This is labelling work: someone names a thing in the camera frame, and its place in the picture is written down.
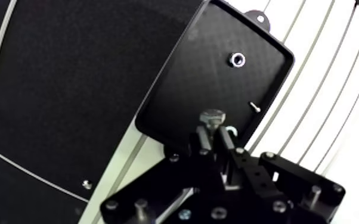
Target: bolt head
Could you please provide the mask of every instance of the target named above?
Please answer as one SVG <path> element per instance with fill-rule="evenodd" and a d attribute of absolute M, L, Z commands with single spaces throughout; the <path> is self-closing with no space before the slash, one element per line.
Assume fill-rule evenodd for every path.
<path fill-rule="evenodd" d="M 224 123 L 225 113 L 221 110 L 208 109 L 200 114 L 199 120 L 208 126 L 219 126 Z"/>
<path fill-rule="evenodd" d="M 238 154 L 243 154 L 245 152 L 245 149 L 244 148 L 236 148 L 235 152 Z"/>
<path fill-rule="evenodd" d="M 170 162 L 171 162 L 171 163 L 178 162 L 178 160 L 180 160 L 180 155 L 178 155 L 178 154 L 173 154 L 173 155 L 170 157 Z"/>
<path fill-rule="evenodd" d="M 211 216 L 215 220 L 222 220 L 227 217 L 227 209 L 223 207 L 215 207 L 212 210 Z"/>
<path fill-rule="evenodd" d="M 89 180 L 84 180 L 84 181 L 82 182 L 82 186 L 83 186 L 83 188 L 85 188 L 85 189 L 87 189 L 87 190 L 90 190 L 90 189 L 92 189 L 93 184 L 92 184 L 92 182 L 89 181 Z"/>
<path fill-rule="evenodd" d="M 339 186 L 338 184 L 336 184 L 336 183 L 334 183 L 333 189 L 337 193 L 341 193 L 343 191 L 343 188 L 341 186 Z"/>
<path fill-rule="evenodd" d="M 192 215 L 192 212 L 189 209 L 182 209 L 178 213 L 178 217 L 181 220 L 189 220 L 189 219 L 191 219 L 191 215 Z"/>
<path fill-rule="evenodd" d="M 265 155 L 266 155 L 266 157 L 267 158 L 274 158 L 274 153 L 271 153 L 271 152 L 267 152 L 267 153 L 265 153 Z"/>
<path fill-rule="evenodd" d="M 273 202 L 273 211 L 276 213 L 284 213 L 287 210 L 287 205 L 284 201 Z"/>
<path fill-rule="evenodd" d="M 118 207 L 118 202 L 114 201 L 114 200 L 110 200 L 108 202 L 106 202 L 106 208 L 108 210 L 116 210 Z"/>
<path fill-rule="evenodd" d="M 145 199 L 141 198 L 135 202 L 135 207 L 144 209 L 147 207 L 147 201 Z"/>
<path fill-rule="evenodd" d="M 209 154 L 209 150 L 202 148 L 202 149 L 199 151 L 199 154 L 200 154 L 200 155 L 207 155 L 207 154 Z"/>

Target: black enclosure box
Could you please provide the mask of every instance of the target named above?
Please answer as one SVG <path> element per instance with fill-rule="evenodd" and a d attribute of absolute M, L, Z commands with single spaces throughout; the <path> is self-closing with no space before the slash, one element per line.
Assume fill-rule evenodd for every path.
<path fill-rule="evenodd" d="M 233 53 L 245 56 L 244 66 L 228 65 Z M 234 126 L 245 144 L 293 61 L 287 48 L 233 7 L 205 1 L 161 69 L 136 126 L 174 151 L 185 152 L 199 114 L 219 109 L 227 115 L 224 125 Z"/>

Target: black mechanical arm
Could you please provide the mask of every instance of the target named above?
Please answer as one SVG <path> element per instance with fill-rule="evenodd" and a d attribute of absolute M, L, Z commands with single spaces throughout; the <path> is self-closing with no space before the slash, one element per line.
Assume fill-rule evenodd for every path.
<path fill-rule="evenodd" d="M 342 186 L 274 153 L 251 157 L 221 126 L 221 111 L 200 119 L 205 124 L 190 134 L 188 154 L 169 154 L 102 203 L 106 223 L 331 221 Z"/>

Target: screw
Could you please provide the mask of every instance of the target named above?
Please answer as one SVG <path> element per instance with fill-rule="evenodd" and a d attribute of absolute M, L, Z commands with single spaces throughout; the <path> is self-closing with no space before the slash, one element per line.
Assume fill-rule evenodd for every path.
<path fill-rule="evenodd" d="M 267 153 L 265 153 L 265 155 L 267 158 L 274 158 L 274 153 L 267 152 Z"/>
<path fill-rule="evenodd" d="M 83 186 L 83 188 L 85 188 L 85 189 L 87 189 L 87 190 L 90 190 L 90 189 L 92 189 L 93 184 L 92 184 L 91 181 L 84 180 L 84 181 L 82 182 L 82 186 Z"/>
<path fill-rule="evenodd" d="M 171 162 L 171 163 L 178 162 L 178 160 L 180 160 L 180 155 L 178 155 L 178 154 L 173 154 L 173 155 L 170 157 L 170 162 Z"/>
<path fill-rule="evenodd" d="M 273 211 L 276 213 L 284 213 L 287 210 L 287 205 L 284 201 L 275 201 L 273 203 Z"/>
<path fill-rule="evenodd" d="M 256 106 L 253 102 L 249 102 L 249 105 L 255 110 L 256 113 L 260 113 L 260 111 L 262 111 L 260 107 Z"/>
<path fill-rule="evenodd" d="M 343 191 L 343 188 L 341 186 L 339 186 L 338 184 L 336 184 L 336 183 L 334 183 L 333 189 L 337 193 L 341 193 Z"/>
<path fill-rule="evenodd" d="M 108 210 L 116 210 L 118 207 L 118 202 L 114 201 L 114 200 L 110 200 L 108 202 L 106 202 L 106 208 Z"/>
<path fill-rule="evenodd" d="M 259 21 L 259 22 L 261 22 L 261 23 L 263 23 L 263 22 L 264 22 L 264 17 L 263 17 L 263 16 L 261 16 L 261 15 L 259 15 L 257 19 L 258 19 L 258 21 Z"/>
<path fill-rule="evenodd" d="M 200 155 L 207 155 L 208 153 L 209 153 L 209 150 L 206 150 L 204 148 L 199 151 Z"/>
<path fill-rule="evenodd" d="M 243 154 L 245 152 L 245 149 L 243 148 L 236 148 L 235 149 L 235 152 L 238 153 L 238 154 Z"/>
<path fill-rule="evenodd" d="M 232 53 L 228 58 L 228 63 L 231 67 L 240 68 L 245 65 L 245 56 L 241 53 Z"/>
<path fill-rule="evenodd" d="M 179 213 L 178 213 L 178 217 L 181 220 L 190 220 L 191 219 L 191 210 L 189 209 L 182 209 Z"/>
<path fill-rule="evenodd" d="M 223 208 L 223 207 L 215 207 L 212 210 L 212 218 L 215 220 L 222 220 L 225 219 L 227 217 L 227 209 Z"/>

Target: silver screw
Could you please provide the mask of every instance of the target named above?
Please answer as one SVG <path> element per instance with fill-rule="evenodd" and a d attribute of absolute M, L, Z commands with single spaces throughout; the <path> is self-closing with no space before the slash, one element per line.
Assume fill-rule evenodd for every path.
<path fill-rule="evenodd" d="M 256 106 L 253 102 L 249 102 L 249 105 L 255 110 L 256 113 L 260 113 L 262 110 Z"/>
<path fill-rule="evenodd" d="M 242 53 L 232 53 L 228 58 L 231 67 L 240 68 L 245 65 L 246 59 Z"/>
<path fill-rule="evenodd" d="M 114 200 L 110 200 L 108 202 L 106 202 L 106 208 L 108 210 L 116 210 L 118 207 L 118 202 L 114 201 Z"/>
<path fill-rule="evenodd" d="M 178 162 L 178 160 L 180 160 L 180 155 L 178 155 L 178 154 L 173 154 L 173 155 L 170 157 L 170 162 L 171 162 L 171 163 Z"/>
<path fill-rule="evenodd" d="M 258 16 L 258 21 L 261 22 L 261 23 L 263 23 L 263 22 L 264 22 L 264 17 L 261 16 L 261 15 L 259 15 L 259 16 Z"/>
<path fill-rule="evenodd" d="M 212 210 L 212 218 L 215 220 L 222 220 L 225 219 L 227 217 L 227 209 L 223 208 L 223 207 L 215 207 Z"/>
<path fill-rule="evenodd" d="M 178 217 L 181 220 L 190 220 L 191 219 L 191 210 L 189 209 L 182 209 L 181 211 L 179 211 L 178 213 Z"/>
<path fill-rule="evenodd" d="M 206 124 L 209 130 L 216 130 L 225 120 L 225 113 L 221 110 L 208 109 L 200 114 L 199 120 Z"/>
<path fill-rule="evenodd" d="M 209 150 L 206 150 L 204 148 L 199 151 L 200 155 L 207 155 L 208 153 L 209 153 Z"/>
<path fill-rule="evenodd" d="M 337 193 L 341 193 L 343 191 L 343 188 L 341 186 L 339 186 L 338 184 L 336 184 L 336 183 L 334 183 L 333 189 Z"/>
<path fill-rule="evenodd" d="M 238 153 L 238 154 L 242 154 L 242 153 L 245 152 L 245 149 L 243 149 L 243 148 L 236 148 L 236 149 L 235 149 L 235 152 Z"/>
<path fill-rule="evenodd" d="M 267 152 L 265 153 L 265 155 L 267 156 L 267 158 L 274 158 L 274 153 Z"/>
<path fill-rule="evenodd" d="M 273 203 L 273 211 L 276 213 L 284 213 L 287 210 L 287 205 L 284 201 L 275 201 Z"/>
<path fill-rule="evenodd" d="M 137 218 L 138 220 L 145 220 L 147 217 L 146 209 L 147 207 L 147 201 L 145 199 L 139 199 L 135 202 L 135 208 L 137 210 Z"/>
<path fill-rule="evenodd" d="M 84 181 L 82 182 L 82 186 L 83 186 L 83 188 L 85 188 L 85 189 L 87 189 L 87 190 L 90 190 L 90 189 L 92 189 L 93 184 L 92 184 L 92 182 L 89 181 L 89 180 L 84 180 Z"/>

